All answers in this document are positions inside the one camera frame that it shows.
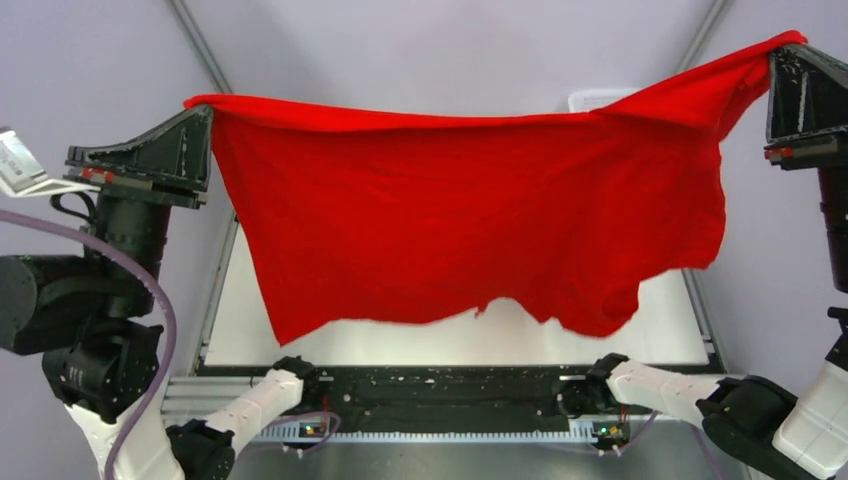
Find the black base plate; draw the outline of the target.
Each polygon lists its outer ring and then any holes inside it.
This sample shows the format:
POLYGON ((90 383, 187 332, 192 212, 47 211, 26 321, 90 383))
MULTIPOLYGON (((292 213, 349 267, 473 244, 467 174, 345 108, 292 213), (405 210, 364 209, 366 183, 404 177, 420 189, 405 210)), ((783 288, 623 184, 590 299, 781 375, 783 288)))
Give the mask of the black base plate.
POLYGON ((329 411, 343 433, 535 433, 636 413, 590 394, 578 366, 318 366, 291 414, 329 411))

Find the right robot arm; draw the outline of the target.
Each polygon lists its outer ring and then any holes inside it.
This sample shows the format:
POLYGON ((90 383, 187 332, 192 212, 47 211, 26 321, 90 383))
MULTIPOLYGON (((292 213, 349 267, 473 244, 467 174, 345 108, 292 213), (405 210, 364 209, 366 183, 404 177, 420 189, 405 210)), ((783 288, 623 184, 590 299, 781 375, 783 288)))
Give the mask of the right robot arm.
MULTIPOLYGON (((769 58, 766 159, 818 175, 833 283, 847 288, 847 65, 807 46, 769 58)), ((724 453, 774 479, 831 479, 847 462, 847 338, 828 351, 813 384, 794 395, 765 378, 710 379, 611 353, 586 373, 600 412, 642 407, 702 431, 724 453)))

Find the red t shirt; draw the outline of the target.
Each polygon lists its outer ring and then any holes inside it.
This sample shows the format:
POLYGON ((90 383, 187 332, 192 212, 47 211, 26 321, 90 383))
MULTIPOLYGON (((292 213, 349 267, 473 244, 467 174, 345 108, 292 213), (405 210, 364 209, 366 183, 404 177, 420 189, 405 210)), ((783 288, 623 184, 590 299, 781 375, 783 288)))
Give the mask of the red t shirt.
POLYGON ((607 337, 640 285, 726 231, 721 142, 789 30, 582 113, 453 117, 205 94, 211 149, 280 344, 337 320, 492 301, 607 337))

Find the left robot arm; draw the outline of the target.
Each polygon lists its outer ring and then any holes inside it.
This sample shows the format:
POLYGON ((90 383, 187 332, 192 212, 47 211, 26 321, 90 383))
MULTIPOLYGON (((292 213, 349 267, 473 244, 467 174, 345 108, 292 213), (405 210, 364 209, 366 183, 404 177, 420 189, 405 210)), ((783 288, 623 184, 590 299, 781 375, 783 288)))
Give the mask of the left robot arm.
POLYGON ((128 141, 73 147, 53 178, 11 128, 1 131, 1 190, 84 204, 68 228, 3 211, 5 223, 79 242, 74 255, 1 259, 1 346, 38 354, 55 397, 83 431, 104 479, 225 479, 237 456, 290 410, 319 404, 314 366, 285 357, 221 410, 166 426, 160 388, 176 316, 158 277, 171 211, 205 203, 214 112, 186 109, 128 141))

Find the white plastic basket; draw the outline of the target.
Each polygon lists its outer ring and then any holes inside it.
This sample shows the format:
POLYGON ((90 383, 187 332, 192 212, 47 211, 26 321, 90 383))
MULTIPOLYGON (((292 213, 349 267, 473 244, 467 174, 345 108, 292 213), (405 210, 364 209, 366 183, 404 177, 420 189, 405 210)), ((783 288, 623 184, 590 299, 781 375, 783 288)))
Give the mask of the white plastic basket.
POLYGON ((592 88, 575 91, 567 97, 569 113, 583 113, 609 106, 636 93, 634 88, 592 88))

